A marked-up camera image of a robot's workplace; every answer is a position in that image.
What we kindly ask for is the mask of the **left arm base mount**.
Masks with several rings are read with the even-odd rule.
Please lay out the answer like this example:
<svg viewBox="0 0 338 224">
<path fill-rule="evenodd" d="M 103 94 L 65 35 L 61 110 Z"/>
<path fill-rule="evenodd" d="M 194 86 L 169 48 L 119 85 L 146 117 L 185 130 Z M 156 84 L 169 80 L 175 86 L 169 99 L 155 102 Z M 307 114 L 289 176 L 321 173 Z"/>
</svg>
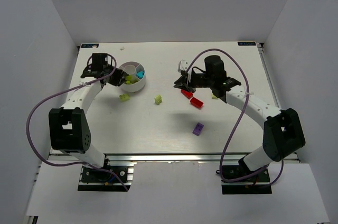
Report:
<svg viewBox="0 0 338 224">
<path fill-rule="evenodd" d="M 119 154 L 106 156 L 102 167 L 105 172 L 84 165 L 80 172 L 78 191 L 127 192 L 132 184 L 135 164 L 131 155 Z"/>
</svg>

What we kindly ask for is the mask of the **cyan lego brick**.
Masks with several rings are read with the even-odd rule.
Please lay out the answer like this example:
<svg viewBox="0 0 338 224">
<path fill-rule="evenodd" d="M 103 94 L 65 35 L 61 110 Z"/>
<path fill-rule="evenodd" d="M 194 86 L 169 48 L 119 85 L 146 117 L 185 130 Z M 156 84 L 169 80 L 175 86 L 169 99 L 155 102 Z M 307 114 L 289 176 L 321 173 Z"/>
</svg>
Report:
<svg viewBox="0 0 338 224">
<path fill-rule="evenodd" d="M 143 70 L 136 73 L 136 77 L 139 80 L 143 79 L 144 75 L 145 75 L 145 72 Z"/>
</svg>

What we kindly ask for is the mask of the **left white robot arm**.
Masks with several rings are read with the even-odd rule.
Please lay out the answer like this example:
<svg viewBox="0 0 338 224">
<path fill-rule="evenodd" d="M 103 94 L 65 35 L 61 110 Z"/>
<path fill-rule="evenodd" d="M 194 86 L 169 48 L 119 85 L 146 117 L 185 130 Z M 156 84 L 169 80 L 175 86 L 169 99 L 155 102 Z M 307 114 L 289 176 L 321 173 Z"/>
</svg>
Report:
<svg viewBox="0 0 338 224">
<path fill-rule="evenodd" d="M 93 53 L 87 61 L 79 85 L 60 108 L 49 112 L 49 130 L 53 150 L 70 154 L 79 161 L 98 168 L 105 165 L 106 155 L 91 143 L 86 113 L 105 85 L 119 87 L 127 73 L 116 67 L 116 59 L 108 53 Z"/>
</svg>

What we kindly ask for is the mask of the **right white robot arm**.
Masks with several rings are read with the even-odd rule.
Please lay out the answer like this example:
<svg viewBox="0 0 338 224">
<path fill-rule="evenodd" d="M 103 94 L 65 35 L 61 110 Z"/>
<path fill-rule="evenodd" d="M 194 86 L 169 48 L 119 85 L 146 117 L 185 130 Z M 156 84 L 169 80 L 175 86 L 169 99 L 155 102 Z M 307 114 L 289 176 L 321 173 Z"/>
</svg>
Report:
<svg viewBox="0 0 338 224">
<path fill-rule="evenodd" d="M 204 63 L 205 70 L 196 73 L 181 60 L 178 65 L 181 76 L 174 87 L 189 92 L 209 88 L 223 102 L 244 110 L 262 128 L 262 145 L 239 161 L 245 171 L 252 173 L 271 162 L 279 162 L 306 144 L 295 110 L 282 110 L 247 92 L 238 80 L 227 76 L 218 55 L 206 57 Z"/>
</svg>

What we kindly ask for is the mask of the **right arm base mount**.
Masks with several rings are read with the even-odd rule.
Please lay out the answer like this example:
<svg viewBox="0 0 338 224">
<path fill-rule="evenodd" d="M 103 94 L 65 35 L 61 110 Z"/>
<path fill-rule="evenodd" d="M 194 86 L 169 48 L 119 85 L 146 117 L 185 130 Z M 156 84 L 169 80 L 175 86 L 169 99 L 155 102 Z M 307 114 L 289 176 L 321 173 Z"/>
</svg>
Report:
<svg viewBox="0 0 338 224">
<path fill-rule="evenodd" d="M 242 176 L 249 175 L 239 165 L 223 165 L 222 174 L 225 179 L 233 180 Z M 255 195 L 255 194 L 272 194 L 270 185 L 270 176 L 268 169 L 249 178 L 235 182 L 221 182 L 223 195 Z"/>
</svg>

